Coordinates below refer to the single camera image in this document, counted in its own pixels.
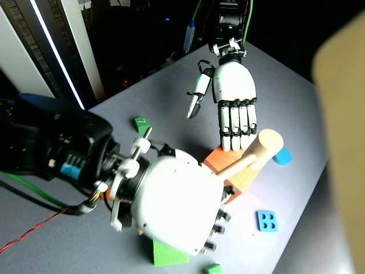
blue disc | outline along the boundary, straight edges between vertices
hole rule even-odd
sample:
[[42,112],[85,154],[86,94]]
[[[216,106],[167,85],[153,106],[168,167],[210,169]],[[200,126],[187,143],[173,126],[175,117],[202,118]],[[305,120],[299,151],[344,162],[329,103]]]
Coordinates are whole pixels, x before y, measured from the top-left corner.
[[281,166],[285,166],[286,164],[289,164],[291,162],[291,154],[289,152],[289,150],[287,150],[286,148],[283,148],[282,150],[280,150],[274,157],[273,160],[281,165]]

gray table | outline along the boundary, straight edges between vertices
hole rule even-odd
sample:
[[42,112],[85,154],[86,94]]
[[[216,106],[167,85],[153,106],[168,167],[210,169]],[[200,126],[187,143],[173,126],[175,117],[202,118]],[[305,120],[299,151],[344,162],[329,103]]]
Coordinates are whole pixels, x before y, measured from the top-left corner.
[[[281,167],[271,160],[249,189],[227,206],[233,217],[224,236],[216,239],[215,252],[191,256],[188,264],[155,268],[151,242],[138,236],[134,228],[116,233],[100,203],[87,216],[60,216],[34,231],[0,255],[0,272],[186,274],[201,273],[219,263],[228,274],[272,273],[323,171],[327,154],[314,86],[254,46],[248,44],[248,50],[244,65],[257,86],[258,129],[280,132],[293,162]],[[198,76],[196,63],[200,59],[218,63],[208,47],[202,47],[92,110],[113,125],[122,153],[129,153],[136,137],[131,119],[140,115],[154,126],[153,139],[195,151],[200,160],[219,145],[217,106],[210,92],[198,116],[186,119],[190,100],[186,92],[192,90]],[[154,157],[152,152],[148,154],[150,160]],[[60,180],[44,182],[32,176],[29,180],[65,202],[82,200]],[[278,232],[257,230],[258,210],[276,213]],[[0,189],[0,246],[50,215],[50,211]]]

white light strip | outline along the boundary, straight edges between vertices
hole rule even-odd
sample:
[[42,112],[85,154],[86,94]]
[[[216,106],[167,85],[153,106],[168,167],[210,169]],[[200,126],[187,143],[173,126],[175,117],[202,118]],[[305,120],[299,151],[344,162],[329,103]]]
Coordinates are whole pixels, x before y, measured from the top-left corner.
[[30,0],[30,3],[32,4],[33,10],[35,11],[36,16],[38,17],[39,23],[40,23],[40,25],[42,26],[42,29],[43,29],[43,31],[44,31],[44,34],[46,35],[46,37],[47,37],[47,39],[48,39],[48,42],[50,43],[50,46],[51,46],[51,48],[52,48],[52,50],[53,50],[53,53],[54,53],[54,54],[55,54],[55,56],[56,56],[56,59],[57,59],[57,61],[58,61],[59,65],[60,65],[60,67],[61,67],[61,69],[62,69],[62,71],[63,71],[63,73],[64,73],[64,76],[66,77],[66,79],[67,79],[67,81],[68,81],[68,84],[69,84],[69,85],[70,85],[70,87],[71,87],[72,92],[74,93],[74,95],[75,95],[75,97],[76,97],[76,100],[78,101],[78,103],[79,103],[80,107],[84,110],[84,109],[85,109],[85,108],[84,108],[84,105],[82,104],[82,102],[81,102],[81,100],[80,100],[80,97],[79,97],[79,95],[78,95],[78,93],[77,93],[77,91],[76,91],[76,89],[75,89],[75,87],[74,87],[74,84],[72,83],[71,78],[70,78],[70,76],[68,75],[68,72],[67,72],[67,70],[66,70],[66,68],[65,68],[65,66],[64,66],[64,64],[63,64],[63,62],[62,62],[62,60],[61,60],[61,57],[60,57],[60,56],[59,56],[59,54],[58,54],[58,51],[57,51],[57,49],[56,49],[56,46],[55,46],[55,44],[54,44],[54,42],[53,42],[53,40],[52,40],[52,37],[51,37],[51,35],[50,35],[50,32],[49,32],[49,31],[48,31],[48,29],[47,29],[47,26],[46,26],[46,24],[45,24],[45,22],[44,22],[44,20],[43,20],[43,18],[42,18],[42,15],[40,14],[40,11],[39,11],[39,9],[38,9],[38,6],[37,6],[37,4],[35,3],[35,0]]

robotic hand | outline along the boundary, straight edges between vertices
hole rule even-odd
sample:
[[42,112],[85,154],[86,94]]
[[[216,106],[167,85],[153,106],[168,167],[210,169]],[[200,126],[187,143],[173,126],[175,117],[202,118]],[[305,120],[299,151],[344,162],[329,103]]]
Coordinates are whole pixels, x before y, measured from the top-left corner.
[[[166,144],[153,163],[140,156],[151,147],[151,128],[125,157],[118,153],[111,125],[101,117],[30,94],[0,100],[0,125],[5,159],[0,170],[59,177],[91,191],[109,188],[114,200],[110,223],[120,232],[133,218],[148,237],[195,255],[215,249],[209,237],[223,233],[220,221],[230,219],[221,205],[235,189],[224,186],[224,178]],[[82,213],[95,207],[89,199]]]
[[[220,137],[224,151],[247,149],[257,134],[256,88],[251,73],[241,64],[248,52],[243,49],[242,24],[244,1],[215,1],[208,27],[211,52],[221,57],[219,66],[200,60],[201,75],[193,88],[188,118],[194,118],[211,80],[214,103],[218,104]],[[209,67],[202,69],[201,64]]]

green block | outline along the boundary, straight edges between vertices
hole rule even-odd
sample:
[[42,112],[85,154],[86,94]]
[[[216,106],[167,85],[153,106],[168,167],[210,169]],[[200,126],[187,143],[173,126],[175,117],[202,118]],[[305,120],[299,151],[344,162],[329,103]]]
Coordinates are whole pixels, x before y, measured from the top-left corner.
[[189,262],[189,255],[172,247],[153,241],[153,264],[155,267],[164,267],[172,264],[182,264]]
[[149,128],[147,118],[144,116],[135,118],[135,125],[139,134],[144,134]]
[[223,274],[223,270],[220,264],[212,265],[204,269],[205,274]]

